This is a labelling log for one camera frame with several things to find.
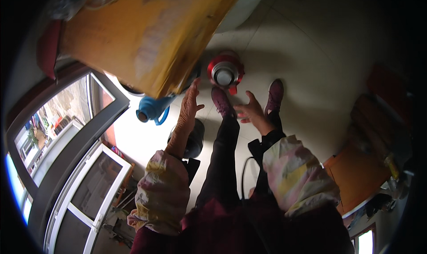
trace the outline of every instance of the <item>elderly woman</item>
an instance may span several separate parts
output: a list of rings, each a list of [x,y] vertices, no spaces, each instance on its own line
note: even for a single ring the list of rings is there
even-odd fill
[[[222,123],[195,208],[185,214],[190,189],[181,159],[195,113],[204,107],[196,103],[199,82],[185,94],[166,149],[154,154],[138,183],[137,208],[128,216],[137,231],[131,253],[354,253],[336,210],[338,187],[301,141],[282,131],[280,80],[270,85],[264,110],[250,91],[247,105],[232,107],[224,91],[212,89]],[[237,193],[237,117],[258,129],[264,153],[246,200]]]

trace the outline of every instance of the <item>sleeve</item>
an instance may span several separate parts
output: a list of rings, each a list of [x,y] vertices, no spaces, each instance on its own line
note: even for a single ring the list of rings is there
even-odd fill
[[[148,162],[138,183],[136,209],[127,217],[136,231],[146,227],[154,232],[175,236],[189,200],[188,173],[181,161],[163,150]]]
[[[285,216],[339,202],[339,188],[295,135],[281,138],[263,156],[268,184]]]

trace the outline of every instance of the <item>white tile floor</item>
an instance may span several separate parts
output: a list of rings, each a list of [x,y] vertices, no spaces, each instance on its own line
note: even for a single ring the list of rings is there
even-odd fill
[[[246,103],[245,90],[264,105],[272,80],[285,83],[280,109],[284,132],[296,134],[321,162],[336,154],[350,122],[356,98],[365,91],[365,80],[375,62],[392,57],[391,35],[374,0],[262,0],[249,19],[236,30],[215,34],[201,57],[202,83],[197,113],[205,124],[205,142],[198,157],[199,171],[192,182],[187,210],[200,192],[209,166],[212,144],[221,116],[211,101],[206,66],[220,50],[232,49],[242,58],[246,75],[238,85],[234,104]],[[156,150],[164,149],[176,123],[182,95],[171,105],[165,123],[141,123],[136,118],[139,98],[128,96],[131,107],[115,122],[117,147],[142,167]],[[247,144],[260,138],[251,124],[241,124],[236,149],[236,175],[240,193]],[[136,171],[143,175],[143,168]],[[258,166],[250,162],[245,193],[255,186]]]

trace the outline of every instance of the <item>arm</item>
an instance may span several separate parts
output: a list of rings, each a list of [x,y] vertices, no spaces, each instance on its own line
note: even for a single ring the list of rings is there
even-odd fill
[[[252,123],[262,135],[262,166],[268,185],[286,216],[296,216],[325,205],[337,203],[339,188],[322,169],[317,158],[295,135],[286,137],[264,116],[253,94],[246,91],[249,104],[237,105],[242,123]]]
[[[178,123],[166,149],[157,151],[148,162],[135,195],[136,209],[128,215],[128,225],[136,231],[144,227],[159,234],[175,236],[181,231],[189,199],[188,173],[181,160],[188,135],[194,128],[199,94],[196,79],[182,100]]]

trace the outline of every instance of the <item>maroon sweater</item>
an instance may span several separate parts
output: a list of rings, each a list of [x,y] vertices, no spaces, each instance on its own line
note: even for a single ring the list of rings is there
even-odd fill
[[[354,253],[336,208],[327,204],[285,218],[275,201],[254,194],[226,211],[216,199],[193,209],[178,236],[138,230],[131,254],[142,253]]]

